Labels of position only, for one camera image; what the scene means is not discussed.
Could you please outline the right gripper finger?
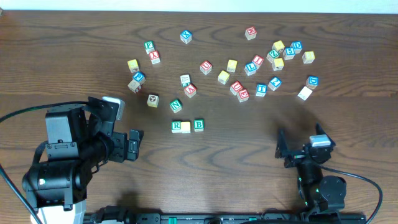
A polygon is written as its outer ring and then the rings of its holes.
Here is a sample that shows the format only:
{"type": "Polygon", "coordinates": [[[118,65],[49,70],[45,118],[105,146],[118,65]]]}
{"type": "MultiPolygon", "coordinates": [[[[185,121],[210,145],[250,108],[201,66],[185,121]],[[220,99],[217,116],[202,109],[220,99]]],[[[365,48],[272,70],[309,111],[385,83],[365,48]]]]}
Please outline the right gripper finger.
{"type": "Polygon", "coordinates": [[[289,148],[285,139],[284,130],[279,129],[277,134],[277,145],[275,150],[275,158],[281,159],[289,155],[289,148]]]}
{"type": "MultiPolygon", "coordinates": [[[[321,125],[319,123],[317,123],[315,125],[315,131],[316,131],[316,135],[321,135],[321,134],[326,134],[326,132],[323,130],[323,128],[321,127],[321,125]]],[[[336,146],[335,142],[332,140],[331,137],[329,137],[329,139],[331,140],[331,145],[330,146],[336,146]]]]}

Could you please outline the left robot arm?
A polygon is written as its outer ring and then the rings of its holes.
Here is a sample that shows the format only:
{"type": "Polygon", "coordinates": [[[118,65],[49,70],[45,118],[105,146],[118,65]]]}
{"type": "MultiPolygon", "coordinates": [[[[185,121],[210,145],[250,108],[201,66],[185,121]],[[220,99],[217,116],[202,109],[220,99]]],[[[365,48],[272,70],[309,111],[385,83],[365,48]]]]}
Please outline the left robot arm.
{"type": "Polygon", "coordinates": [[[114,131],[124,106],[123,100],[104,96],[49,107],[45,115],[48,139],[36,149],[22,180],[39,222],[83,223],[93,174],[109,161],[138,158],[143,131],[114,131]]]}

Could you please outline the blue T block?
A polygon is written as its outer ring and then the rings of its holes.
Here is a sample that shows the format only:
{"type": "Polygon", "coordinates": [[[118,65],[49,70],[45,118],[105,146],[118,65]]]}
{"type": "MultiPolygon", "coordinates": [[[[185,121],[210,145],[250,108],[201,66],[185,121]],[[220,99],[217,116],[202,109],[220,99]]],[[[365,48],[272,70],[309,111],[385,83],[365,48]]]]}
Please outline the blue T block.
{"type": "Polygon", "coordinates": [[[264,97],[267,93],[267,85],[265,84],[257,84],[256,87],[256,96],[264,97]]]}

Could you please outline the yellow O block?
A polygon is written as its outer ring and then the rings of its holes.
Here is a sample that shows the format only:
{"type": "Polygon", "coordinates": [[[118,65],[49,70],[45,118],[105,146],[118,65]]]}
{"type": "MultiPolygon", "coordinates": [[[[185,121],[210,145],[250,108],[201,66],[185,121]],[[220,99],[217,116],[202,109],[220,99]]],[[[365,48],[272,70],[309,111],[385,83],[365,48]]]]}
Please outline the yellow O block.
{"type": "Polygon", "coordinates": [[[191,132],[191,122],[183,121],[181,122],[181,133],[190,133],[191,132]]]}

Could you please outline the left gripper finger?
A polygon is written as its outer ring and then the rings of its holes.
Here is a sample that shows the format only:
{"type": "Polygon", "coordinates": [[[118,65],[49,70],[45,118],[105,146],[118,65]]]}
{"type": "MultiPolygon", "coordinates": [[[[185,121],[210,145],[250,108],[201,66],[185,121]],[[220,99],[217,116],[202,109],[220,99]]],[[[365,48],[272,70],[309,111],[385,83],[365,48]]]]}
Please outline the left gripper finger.
{"type": "Polygon", "coordinates": [[[88,120],[90,136],[96,136],[98,133],[106,137],[112,136],[114,123],[118,116],[119,105],[117,103],[89,97],[82,109],[90,113],[88,120]]]}
{"type": "Polygon", "coordinates": [[[131,129],[129,132],[127,160],[136,161],[139,157],[140,145],[144,137],[142,130],[131,129]]]}

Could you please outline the green B block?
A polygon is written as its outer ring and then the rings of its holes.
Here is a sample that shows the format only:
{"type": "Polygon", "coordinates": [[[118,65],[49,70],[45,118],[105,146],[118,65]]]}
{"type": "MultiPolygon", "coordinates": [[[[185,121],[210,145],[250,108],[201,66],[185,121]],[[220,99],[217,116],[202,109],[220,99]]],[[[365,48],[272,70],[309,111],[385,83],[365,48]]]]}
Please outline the green B block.
{"type": "Polygon", "coordinates": [[[205,128],[203,119],[195,119],[194,120],[194,132],[203,132],[205,128]]]}

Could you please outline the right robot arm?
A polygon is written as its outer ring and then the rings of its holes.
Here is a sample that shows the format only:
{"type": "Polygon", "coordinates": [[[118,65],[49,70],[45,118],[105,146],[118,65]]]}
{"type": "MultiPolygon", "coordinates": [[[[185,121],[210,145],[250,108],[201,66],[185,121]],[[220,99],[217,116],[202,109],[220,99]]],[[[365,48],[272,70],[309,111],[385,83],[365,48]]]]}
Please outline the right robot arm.
{"type": "Polygon", "coordinates": [[[319,124],[315,131],[316,134],[310,136],[309,142],[300,150],[290,150],[284,131],[280,129],[275,150],[275,157],[284,160],[285,168],[297,169],[298,192],[306,204],[300,217],[305,221],[315,215],[336,214],[345,207],[345,179],[335,175],[324,176],[320,167],[331,158],[336,144],[319,124]]]}

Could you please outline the green R block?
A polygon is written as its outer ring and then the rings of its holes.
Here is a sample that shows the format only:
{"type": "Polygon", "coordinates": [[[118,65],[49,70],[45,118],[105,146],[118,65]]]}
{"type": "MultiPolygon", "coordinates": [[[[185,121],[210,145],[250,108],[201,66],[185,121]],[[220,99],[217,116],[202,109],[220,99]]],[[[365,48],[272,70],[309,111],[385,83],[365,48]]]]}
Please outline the green R block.
{"type": "Polygon", "coordinates": [[[172,130],[172,133],[181,133],[182,132],[181,122],[180,121],[172,121],[171,130],[172,130]]]}

